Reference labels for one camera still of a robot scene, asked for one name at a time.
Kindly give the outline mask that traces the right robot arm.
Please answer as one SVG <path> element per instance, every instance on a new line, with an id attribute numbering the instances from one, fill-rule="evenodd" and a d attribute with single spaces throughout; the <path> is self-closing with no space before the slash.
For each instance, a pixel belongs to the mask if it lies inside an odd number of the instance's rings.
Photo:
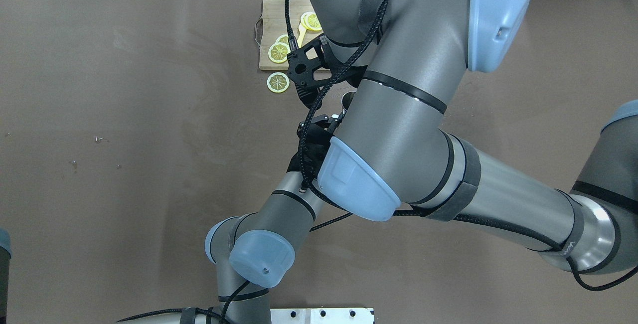
<path id="1" fill-rule="evenodd" d="M 637 269 L 637 99 L 600 127 L 576 181 L 558 190 L 447 129 L 469 74 L 494 72 L 531 0 L 310 0 L 355 95 L 318 188 L 369 220 L 406 204 L 472 220 L 576 276 Z"/>

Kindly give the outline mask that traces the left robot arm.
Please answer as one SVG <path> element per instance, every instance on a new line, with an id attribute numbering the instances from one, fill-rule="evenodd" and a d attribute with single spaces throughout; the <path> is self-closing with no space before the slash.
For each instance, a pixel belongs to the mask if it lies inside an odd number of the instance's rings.
<path id="1" fill-rule="evenodd" d="M 229 217 L 207 233 L 205 253 L 220 274 L 218 310 L 159 310 L 125 318 L 125 322 L 139 324 L 155 317 L 156 323 L 161 319 L 175 324 L 195 324 L 198 319 L 212 324 L 269 323 L 268 291 L 292 267 L 324 204 L 301 170 L 289 168 L 259 212 Z"/>

